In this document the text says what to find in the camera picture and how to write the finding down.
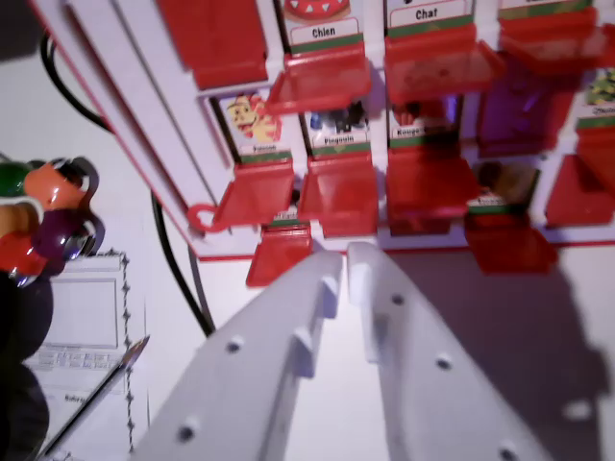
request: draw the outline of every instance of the green label strip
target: green label strip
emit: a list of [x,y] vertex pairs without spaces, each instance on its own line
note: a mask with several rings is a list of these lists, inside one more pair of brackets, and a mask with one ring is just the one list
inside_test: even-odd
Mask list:
[[239,156],[241,163],[259,163],[261,161],[286,160],[292,158],[290,151],[272,152],[271,154],[258,154],[256,156]]
[[577,128],[600,128],[612,127],[615,125],[615,117],[596,117],[596,118],[580,118],[577,122]]
[[544,16],[546,14],[558,14],[561,12],[579,12],[592,4],[591,0],[574,0],[548,5],[532,5],[531,7],[511,8],[500,10],[500,19],[519,19],[522,17]]
[[427,134],[424,136],[416,137],[396,137],[389,140],[389,146],[395,147],[413,147],[421,146],[423,144],[430,144],[432,142],[451,142],[456,141],[459,138],[459,132],[453,131],[448,133]]
[[421,24],[410,24],[407,26],[390,27],[388,36],[395,38],[396,36],[413,36],[424,32],[443,31],[452,27],[466,26],[474,22],[474,17],[471,14],[465,16],[448,17],[439,21],[423,22]]
[[371,150],[369,142],[359,142],[357,144],[346,144],[343,146],[317,147],[312,148],[315,156],[333,156],[335,154],[350,154],[352,152],[365,152]]
[[302,43],[301,45],[291,45],[290,51],[294,54],[305,53],[307,51],[328,50],[337,46],[354,45],[362,41],[363,34],[354,34],[353,36],[341,36],[329,40],[311,41],[310,43]]

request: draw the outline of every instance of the red plastic hinge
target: red plastic hinge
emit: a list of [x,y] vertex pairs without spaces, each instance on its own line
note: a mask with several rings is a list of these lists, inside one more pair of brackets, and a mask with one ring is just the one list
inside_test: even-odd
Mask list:
[[313,160],[299,218],[319,220],[326,236],[376,233],[378,189],[370,154]]
[[348,107],[372,87],[362,43],[286,57],[265,104],[271,114]]
[[476,43],[472,24],[388,38],[384,66],[393,104],[484,91],[505,71],[504,62],[486,43]]
[[309,226],[265,229],[246,279],[249,287],[266,286],[312,253]]

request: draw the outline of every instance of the pen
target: pen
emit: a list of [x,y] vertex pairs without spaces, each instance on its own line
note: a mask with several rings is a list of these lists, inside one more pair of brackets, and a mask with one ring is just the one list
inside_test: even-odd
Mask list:
[[122,359],[107,373],[98,387],[92,391],[86,401],[81,404],[79,409],[70,417],[66,424],[62,426],[56,436],[40,451],[39,455],[35,458],[36,460],[46,459],[54,454],[54,451],[68,438],[73,430],[77,428],[86,414],[105,397],[117,381],[126,374],[126,371],[135,364],[149,339],[149,336],[145,336],[126,351]]

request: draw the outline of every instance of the dark object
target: dark object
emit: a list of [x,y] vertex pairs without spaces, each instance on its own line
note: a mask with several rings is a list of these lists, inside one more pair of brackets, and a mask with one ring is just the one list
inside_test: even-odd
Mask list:
[[352,127],[363,128],[367,121],[365,110],[360,101],[356,101],[347,109],[335,109],[327,112],[313,113],[309,125],[313,130],[322,130],[323,125],[335,128],[336,133],[349,133]]
[[25,195],[23,185],[32,167],[19,161],[0,163],[0,196],[20,197]]
[[[17,306],[17,287],[4,273],[0,273],[0,353],[7,346],[14,322],[14,310]],[[2,401],[0,401],[0,426],[2,425]],[[0,459],[2,459],[2,442],[0,439]]]
[[68,103],[83,117],[88,119],[90,122],[98,125],[103,130],[110,132],[111,129],[105,119],[100,115],[92,112],[86,106],[84,106],[73,94],[68,90],[58,71],[56,70],[56,65],[54,63],[54,55],[56,53],[56,43],[53,41],[51,45],[49,45],[50,37],[49,34],[45,34],[40,41],[40,58],[42,59],[42,63],[45,66],[45,70],[47,71],[47,75],[51,79],[52,83],[56,87],[56,89],[61,93],[61,95],[68,101]]
[[96,232],[86,227],[87,222],[91,222],[90,214],[77,209],[46,211],[32,237],[35,251],[49,259],[87,255],[96,242]]
[[[177,261],[175,260],[175,256],[173,256],[173,250],[171,249],[171,244],[169,243],[169,238],[166,234],[166,226],[164,225],[164,217],[162,216],[162,207],[156,200],[156,196],[152,193],[152,209],[154,210],[154,221],[156,222],[156,231],[158,232],[158,237],[160,239],[160,244],[162,245],[162,252],[164,253],[164,257],[166,258],[166,262],[169,265],[169,269],[171,269],[171,273],[175,278],[175,281],[180,286],[180,290],[182,290],[182,294],[184,295],[185,301],[188,303],[188,307],[192,311],[194,318],[197,323],[203,330],[206,336],[210,336],[215,332],[215,325],[213,324],[213,320],[211,319],[211,315],[209,314],[209,309],[207,303],[204,303],[201,307],[194,300],[192,293],[190,292],[190,288],[185,283],[185,279],[182,276],[182,272],[180,271],[179,266],[177,265]],[[200,278],[198,274],[194,278],[194,282],[197,286],[200,284]]]
[[363,109],[363,103],[356,101],[348,106],[348,118],[347,121],[350,125],[357,128],[363,127],[363,119],[365,118],[365,110]]
[[493,188],[501,174],[501,163],[498,161],[486,161],[480,166],[479,184],[483,187]]
[[323,129],[323,117],[318,112],[313,112],[309,118],[309,127],[313,130]]

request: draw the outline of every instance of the printed form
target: printed form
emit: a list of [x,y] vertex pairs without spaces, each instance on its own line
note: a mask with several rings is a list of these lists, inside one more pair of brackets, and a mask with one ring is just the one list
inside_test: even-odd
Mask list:
[[[45,443],[124,352],[145,336],[145,301],[139,276],[130,254],[110,250],[68,262],[64,271],[51,279],[51,326],[42,346],[25,362],[36,376],[49,410]],[[56,451],[54,461],[127,459],[149,424],[145,375],[139,359],[80,421]]]

